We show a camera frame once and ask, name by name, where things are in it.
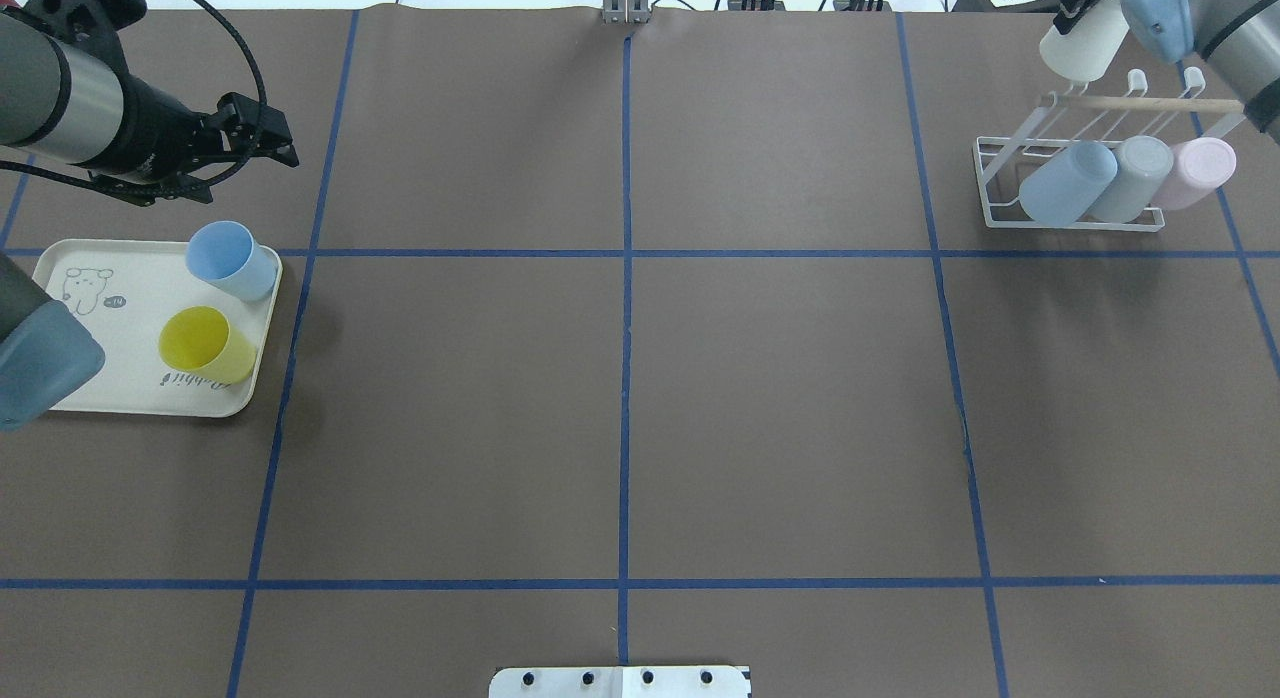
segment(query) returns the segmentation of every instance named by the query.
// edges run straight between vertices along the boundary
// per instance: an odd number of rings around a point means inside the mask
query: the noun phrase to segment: black band
[[[1222,41],[1226,41],[1226,38],[1231,37],[1231,33],[1235,33],[1235,28],[1239,28],[1244,23],[1253,20],[1253,15],[1257,15],[1262,13],[1262,10],[1268,9],[1268,6],[1271,6],[1276,1],[1280,0],[1260,0],[1252,6],[1249,6],[1249,10],[1242,13],[1240,15],[1236,15],[1235,20],[1228,23],[1226,28],[1221,28],[1221,31],[1217,32],[1217,36],[1213,36],[1213,38],[1210,42],[1204,44],[1204,46],[1201,49],[1202,59],[1208,60],[1208,56],[1213,55],[1213,51],[1216,51],[1217,47],[1222,45]]]
[[[1271,128],[1276,114],[1280,114],[1280,78],[1272,79],[1270,86],[1262,88],[1252,101],[1244,105],[1244,115],[1248,115],[1253,126],[1263,133]]]
[[[54,110],[50,111],[44,126],[37,128],[35,133],[27,136],[22,141],[9,143],[14,149],[29,146],[52,133],[54,128],[58,128],[58,122],[63,119],[63,115],[67,113],[67,104],[72,100],[72,68],[67,64],[67,54],[63,51],[63,47],[58,45],[55,38],[50,38],[49,36],[45,36],[45,38],[49,41],[49,45],[54,47],[54,55],[58,56],[58,101],[54,102]]]

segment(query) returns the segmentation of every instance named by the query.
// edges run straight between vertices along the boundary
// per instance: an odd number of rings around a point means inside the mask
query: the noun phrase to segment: metal bracket
[[[649,0],[604,0],[605,23],[649,23]]]

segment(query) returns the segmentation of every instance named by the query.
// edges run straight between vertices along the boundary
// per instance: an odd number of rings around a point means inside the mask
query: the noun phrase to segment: white tray
[[[100,374],[52,410],[202,418],[241,411],[257,384],[283,270],[275,251],[261,250],[275,263],[275,288],[270,298],[247,304],[191,275],[187,243],[69,239],[50,246],[36,264],[36,283],[63,301],[106,352]],[[214,383],[160,360],[160,329],[191,306],[224,311],[257,346],[247,380]]]

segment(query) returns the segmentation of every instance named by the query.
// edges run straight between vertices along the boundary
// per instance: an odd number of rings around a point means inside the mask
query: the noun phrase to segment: robotic arm
[[[266,104],[243,38],[205,0],[241,47],[257,100],[220,97],[210,114],[129,74],[118,31],[146,14],[143,0],[0,3],[0,143],[88,170],[73,178],[22,161],[18,170],[138,206],[156,199],[211,202],[210,188],[253,158],[298,165],[288,120]],[[228,161],[209,179],[192,172]],[[0,255],[0,430],[13,430],[88,382],[105,356],[92,336],[23,270]]]
[[[1102,0],[1059,0],[1066,36]],[[1280,0],[1120,0],[1143,46],[1165,63],[1199,54],[1244,102],[1253,126],[1280,143]]]

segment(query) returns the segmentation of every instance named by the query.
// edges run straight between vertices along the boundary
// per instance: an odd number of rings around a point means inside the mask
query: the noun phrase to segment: white bracket
[[[751,670],[739,666],[504,669],[489,698],[750,698]]]
[[[605,23],[649,23],[649,0],[604,0]]]

